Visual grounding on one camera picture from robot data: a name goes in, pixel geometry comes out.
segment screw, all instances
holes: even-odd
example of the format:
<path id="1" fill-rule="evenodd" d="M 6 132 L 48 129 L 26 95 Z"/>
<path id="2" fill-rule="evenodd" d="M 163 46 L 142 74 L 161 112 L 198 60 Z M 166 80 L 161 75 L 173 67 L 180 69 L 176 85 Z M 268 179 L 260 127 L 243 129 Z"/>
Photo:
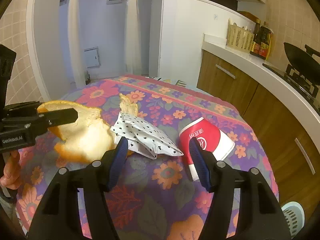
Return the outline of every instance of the screw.
<path id="1" fill-rule="evenodd" d="M 259 174 L 259 170 L 257 168 L 252 168 L 251 173 L 253 173 L 254 175 L 257 175 Z"/>
<path id="2" fill-rule="evenodd" d="M 59 169 L 59 174 L 63 175 L 67 172 L 67 169 L 66 168 L 61 168 Z"/>
<path id="3" fill-rule="evenodd" d="M 92 166 L 95 167 L 95 168 L 99 167 L 100 165 L 101 165 L 101 161 L 94 161 L 92 163 Z"/>
<path id="4" fill-rule="evenodd" d="M 226 163 L 223 162 L 223 161 L 217 161 L 217 166 L 220 167 L 220 168 L 223 168 L 226 166 Z"/>

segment tiled wall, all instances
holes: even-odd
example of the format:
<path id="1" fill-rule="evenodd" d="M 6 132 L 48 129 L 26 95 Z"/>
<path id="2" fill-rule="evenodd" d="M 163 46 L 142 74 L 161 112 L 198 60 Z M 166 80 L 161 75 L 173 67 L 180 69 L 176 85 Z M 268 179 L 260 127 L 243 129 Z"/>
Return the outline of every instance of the tiled wall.
<path id="1" fill-rule="evenodd" d="M 274 31 L 269 61 L 277 68 L 285 71 L 289 64 L 284 42 L 320 51 L 320 22 L 306 0 L 268 0 L 266 21 Z"/>
<path id="2" fill-rule="evenodd" d="M 26 36 L 28 0 L 12 0 L 0 19 L 0 44 L 17 53 L 11 80 L 8 83 L 6 104 L 43 101 L 32 71 Z"/>

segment cabinet handle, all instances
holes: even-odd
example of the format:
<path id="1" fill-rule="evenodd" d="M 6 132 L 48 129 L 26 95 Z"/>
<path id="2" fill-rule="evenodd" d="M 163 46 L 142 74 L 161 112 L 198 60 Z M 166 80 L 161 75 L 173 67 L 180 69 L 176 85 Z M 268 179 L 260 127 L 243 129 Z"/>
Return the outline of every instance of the cabinet handle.
<path id="1" fill-rule="evenodd" d="M 301 143 L 298 141 L 297 138 L 295 138 L 294 141 L 296 142 L 296 144 L 298 145 L 298 147 L 299 147 L 300 151 L 302 152 L 304 158 L 306 159 L 306 161 L 307 161 L 307 163 L 309 165 L 309 168 L 310 168 L 310 170 L 312 172 L 312 175 L 315 175 L 316 171 L 315 171 L 315 168 L 313 167 L 313 165 L 312 165 L 312 163 L 311 163 L 311 161 L 309 159 L 308 154 L 306 153 L 306 151 L 304 150 L 304 148 L 302 147 Z"/>
<path id="2" fill-rule="evenodd" d="M 224 69 L 223 67 L 216 64 L 216 67 L 220 70 L 222 70 L 224 73 L 226 73 L 228 76 L 232 77 L 233 79 L 236 79 L 236 76 L 230 73 L 228 70 Z"/>

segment human hand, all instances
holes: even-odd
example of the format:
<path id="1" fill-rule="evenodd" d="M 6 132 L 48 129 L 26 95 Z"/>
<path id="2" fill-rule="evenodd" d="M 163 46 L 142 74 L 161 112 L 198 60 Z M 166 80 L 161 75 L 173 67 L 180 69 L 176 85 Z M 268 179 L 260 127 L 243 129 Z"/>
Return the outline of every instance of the human hand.
<path id="1" fill-rule="evenodd" d="M 18 151 L 10 152 L 10 157 L 5 164 L 3 177 L 0 184 L 9 189 L 17 189 L 22 184 L 20 178 L 21 167 L 19 165 L 20 154 Z"/>

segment kitchen counter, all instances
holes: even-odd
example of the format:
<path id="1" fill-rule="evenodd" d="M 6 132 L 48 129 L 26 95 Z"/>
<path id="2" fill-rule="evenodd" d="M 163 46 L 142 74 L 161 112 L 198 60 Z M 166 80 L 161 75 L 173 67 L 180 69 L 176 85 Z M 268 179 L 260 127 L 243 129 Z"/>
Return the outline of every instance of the kitchen counter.
<path id="1" fill-rule="evenodd" d="M 318 139 L 320 116 L 305 98 L 281 77 L 262 65 L 265 63 L 272 66 L 271 63 L 229 48 L 222 45 L 221 42 L 220 44 L 215 42 L 219 42 L 219 39 L 205 34 L 202 49 L 232 64 L 271 92 L 297 118 L 320 152 L 320 140 Z"/>

